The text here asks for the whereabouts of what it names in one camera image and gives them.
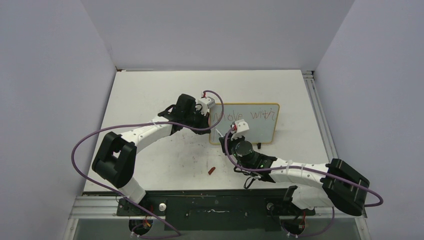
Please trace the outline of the red marker cap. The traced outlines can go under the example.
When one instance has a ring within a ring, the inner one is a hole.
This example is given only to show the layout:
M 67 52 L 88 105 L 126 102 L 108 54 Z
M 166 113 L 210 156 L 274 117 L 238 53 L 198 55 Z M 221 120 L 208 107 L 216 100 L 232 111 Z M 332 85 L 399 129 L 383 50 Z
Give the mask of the red marker cap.
M 216 169 L 215 167 L 212 167 L 212 168 L 208 171 L 208 174 L 209 174 L 209 175 L 211 175 L 211 174 L 215 171 L 215 169 Z

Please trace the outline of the yellow framed whiteboard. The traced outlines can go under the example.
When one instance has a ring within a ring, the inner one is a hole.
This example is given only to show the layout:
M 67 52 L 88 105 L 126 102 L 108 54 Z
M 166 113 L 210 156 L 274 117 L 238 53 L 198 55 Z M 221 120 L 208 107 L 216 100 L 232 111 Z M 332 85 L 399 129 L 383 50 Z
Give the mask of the yellow framed whiteboard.
M 234 121 L 245 120 L 249 131 L 245 138 L 253 144 L 270 144 L 274 140 L 280 105 L 278 103 L 225 103 L 219 124 L 211 130 L 209 143 L 219 145 L 219 133 L 224 135 Z

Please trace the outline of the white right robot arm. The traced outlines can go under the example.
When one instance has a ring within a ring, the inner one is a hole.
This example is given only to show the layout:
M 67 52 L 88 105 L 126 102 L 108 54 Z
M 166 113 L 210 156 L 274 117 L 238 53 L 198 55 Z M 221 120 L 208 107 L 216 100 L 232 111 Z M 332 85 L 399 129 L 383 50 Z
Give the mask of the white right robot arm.
M 345 214 L 361 216 L 366 206 L 369 180 L 339 158 L 329 163 L 298 163 L 265 155 L 253 149 L 245 137 L 219 137 L 223 153 L 231 156 L 235 172 L 269 183 L 291 183 L 294 190 L 283 199 L 289 214 L 315 207 L 335 207 Z

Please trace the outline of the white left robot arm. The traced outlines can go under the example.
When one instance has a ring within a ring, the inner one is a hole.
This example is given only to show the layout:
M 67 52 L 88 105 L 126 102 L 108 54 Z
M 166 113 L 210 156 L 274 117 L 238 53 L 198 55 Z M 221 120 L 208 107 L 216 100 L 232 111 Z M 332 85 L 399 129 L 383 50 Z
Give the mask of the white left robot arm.
M 134 178 L 136 155 L 150 144 L 180 131 L 184 126 L 198 135 L 209 134 L 210 109 L 215 106 L 212 97 L 199 99 L 181 94 L 177 102 L 168 106 L 151 120 L 151 124 L 123 133 L 107 133 L 91 165 L 92 170 L 130 199 L 129 208 L 136 215 L 149 210 L 146 191 Z

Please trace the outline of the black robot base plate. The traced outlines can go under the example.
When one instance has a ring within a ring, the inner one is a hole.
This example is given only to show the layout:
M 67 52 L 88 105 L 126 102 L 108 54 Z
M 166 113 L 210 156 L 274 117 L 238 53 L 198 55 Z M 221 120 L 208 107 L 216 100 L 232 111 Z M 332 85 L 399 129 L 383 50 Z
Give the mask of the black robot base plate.
M 278 217 L 293 222 L 316 213 L 293 204 L 295 189 L 153 190 L 140 205 L 179 231 L 279 231 Z

